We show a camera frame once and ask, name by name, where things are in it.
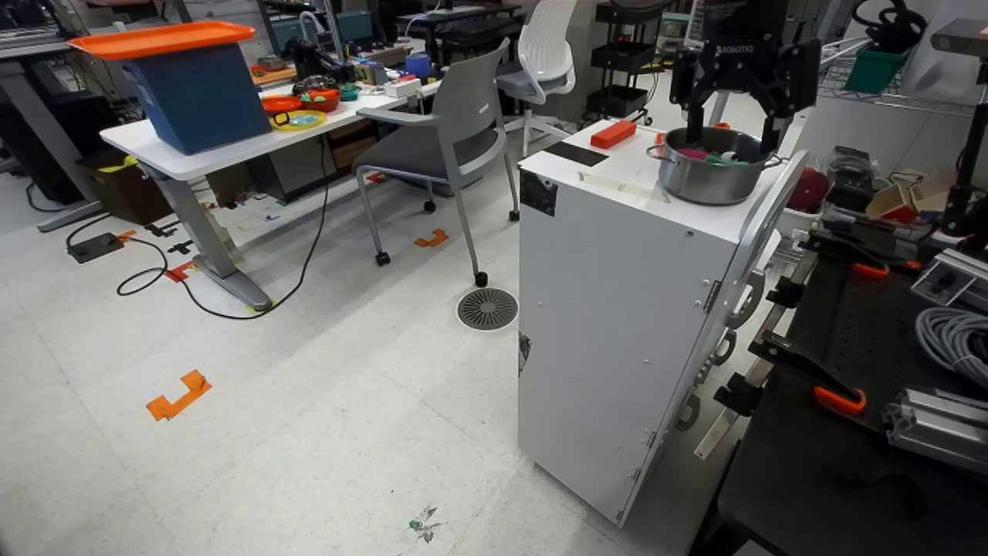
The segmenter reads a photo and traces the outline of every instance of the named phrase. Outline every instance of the standing desk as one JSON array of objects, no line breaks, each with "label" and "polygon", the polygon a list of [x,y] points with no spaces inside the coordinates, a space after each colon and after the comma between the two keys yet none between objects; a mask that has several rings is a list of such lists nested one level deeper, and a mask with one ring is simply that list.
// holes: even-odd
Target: standing desk
[{"label": "standing desk", "polygon": [[364,107],[398,107],[401,101],[372,90],[362,90],[362,97],[340,101],[340,107],[312,130],[293,130],[293,133],[262,133],[249,137],[243,141],[230,141],[222,148],[181,155],[158,140],[153,125],[149,121],[122,122],[101,130],[101,140],[128,155],[134,155],[142,168],[158,183],[175,217],[181,219],[188,238],[197,245],[195,266],[204,267],[219,287],[226,287],[230,296],[243,300],[249,308],[272,308],[272,296],[254,285],[249,273],[243,273],[235,261],[235,245],[219,229],[212,212],[197,204],[192,186],[208,178],[208,173],[237,167],[243,159],[308,141],[316,137],[328,137],[333,130],[344,130],[358,118]]},{"label": "standing desk", "polygon": [[80,223],[93,212],[99,212],[99,200],[85,186],[82,168],[78,167],[80,152],[56,121],[56,115],[47,107],[47,101],[36,94],[36,90],[28,80],[28,60],[44,56],[63,56],[71,52],[71,44],[63,36],[14,36],[14,30],[7,30],[0,36],[0,90],[14,104],[14,111],[26,118],[26,122],[35,130],[35,137],[50,148],[59,168],[71,178],[71,186],[82,194],[80,204],[71,204],[59,217],[41,223],[41,230],[52,230],[71,223]]}]

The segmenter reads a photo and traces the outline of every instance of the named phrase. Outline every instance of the workbench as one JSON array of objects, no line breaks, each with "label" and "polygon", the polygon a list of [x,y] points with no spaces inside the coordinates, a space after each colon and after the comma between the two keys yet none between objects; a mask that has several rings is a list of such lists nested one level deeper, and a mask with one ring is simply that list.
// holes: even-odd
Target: workbench
[{"label": "workbench", "polygon": [[377,90],[362,90],[354,101],[340,101],[340,107],[322,125],[289,130],[289,133],[272,130],[272,133],[208,148],[197,155],[181,155],[166,141],[162,141],[149,121],[101,130],[101,140],[134,155],[142,163],[142,168],[158,183],[158,187],[163,191],[163,196],[188,229],[188,238],[197,245],[197,258],[195,258],[197,267],[204,267],[230,296],[262,311],[262,308],[272,308],[269,293],[237,267],[230,238],[219,229],[212,212],[201,207],[192,186],[208,178],[215,168],[237,167],[243,159],[344,130],[362,121],[358,111],[364,107],[398,107],[398,104],[401,101],[393,94],[384,94]]},{"label": "workbench", "polygon": [[[901,385],[984,398],[933,363],[913,338],[926,308],[911,278],[855,278],[820,258],[795,308],[791,343],[858,384],[868,422]],[[793,556],[970,556],[988,550],[988,480],[906,454],[811,403],[811,377],[776,368],[749,416],[694,552],[734,552],[756,540]]]}]

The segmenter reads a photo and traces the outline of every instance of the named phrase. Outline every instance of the office chair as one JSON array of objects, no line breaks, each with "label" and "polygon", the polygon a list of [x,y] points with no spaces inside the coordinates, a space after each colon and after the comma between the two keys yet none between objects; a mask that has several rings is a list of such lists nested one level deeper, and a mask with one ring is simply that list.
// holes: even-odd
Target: office chair
[{"label": "office chair", "polygon": [[522,125],[522,155],[531,148],[531,130],[550,137],[572,137],[574,125],[558,118],[534,118],[531,104],[546,104],[550,94],[568,94],[577,86],[574,52],[566,39],[577,0],[539,0],[518,36],[518,64],[508,64],[496,84],[508,97],[526,101],[526,118],[508,122]]},{"label": "office chair", "polygon": [[513,194],[508,219],[518,223],[518,187],[517,168],[506,148],[506,133],[501,125],[501,97],[496,97],[496,64],[508,39],[504,39],[495,52],[455,60],[452,72],[440,76],[440,86],[433,101],[433,115],[401,115],[401,111],[358,111],[368,121],[398,125],[384,141],[368,148],[358,167],[358,187],[364,200],[364,217],[377,247],[377,266],[388,261],[388,252],[381,245],[372,207],[370,207],[370,186],[364,186],[368,173],[388,173],[398,178],[426,183],[430,200],[426,212],[434,210],[433,186],[445,183],[456,196],[459,229],[469,251],[471,281],[475,287],[489,287],[489,273],[477,267],[466,207],[464,207],[464,186],[481,173],[496,158],[506,168],[506,186]]},{"label": "office chair", "polygon": [[[501,6],[501,0],[448,0],[448,10],[469,10],[469,6]],[[434,30],[440,44],[440,60],[455,60],[496,48],[501,39],[517,39],[522,30],[522,20],[496,11],[486,19],[466,19],[466,20],[448,20]]]}]

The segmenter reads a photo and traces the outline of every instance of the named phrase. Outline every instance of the metal bowl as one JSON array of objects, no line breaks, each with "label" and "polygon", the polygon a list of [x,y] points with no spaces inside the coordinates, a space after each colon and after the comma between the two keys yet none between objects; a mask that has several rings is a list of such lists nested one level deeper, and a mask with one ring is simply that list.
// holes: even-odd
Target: metal bowl
[{"label": "metal bowl", "polygon": [[689,141],[689,130],[672,130],[668,148],[649,152],[660,159],[660,186],[672,196],[704,207],[740,204],[765,168],[760,141],[734,130],[707,125],[698,141]]}]

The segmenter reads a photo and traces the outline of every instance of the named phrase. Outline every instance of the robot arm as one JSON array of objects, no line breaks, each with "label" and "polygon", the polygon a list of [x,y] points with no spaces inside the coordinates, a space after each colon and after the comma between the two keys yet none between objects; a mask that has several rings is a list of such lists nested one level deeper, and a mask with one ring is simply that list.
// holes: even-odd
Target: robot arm
[{"label": "robot arm", "polygon": [[672,66],[672,101],[689,111],[689,137],[704,133],[704,101],[749,93],[763,111],[763,152],[773,155],[791,118],[814,104],[823,0],[707,0],[704,48],[686,48]]}]

